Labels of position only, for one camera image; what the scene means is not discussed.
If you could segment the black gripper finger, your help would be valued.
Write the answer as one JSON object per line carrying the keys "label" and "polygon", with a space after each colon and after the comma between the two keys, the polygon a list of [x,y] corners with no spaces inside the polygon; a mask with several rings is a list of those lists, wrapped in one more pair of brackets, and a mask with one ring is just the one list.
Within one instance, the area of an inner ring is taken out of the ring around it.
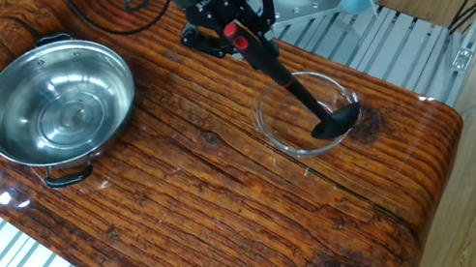
{"label": "black gripper finger", "polygon": [[226,55],[234,55],[236,48],[224,36],[226,22],[217,21],[211,27],[217,33],[216,37],[200,32],[198,26],[187,22],[181,33],[181,45],[204,54],[223,59]]}
{"label": "black gripper finger", "polygon": [[274,0],[247,0],[247,2],[253,14],[247,26],[263,43],[270,55],[278,56],[280,54],[279,47],[270,33],[276,22]]}

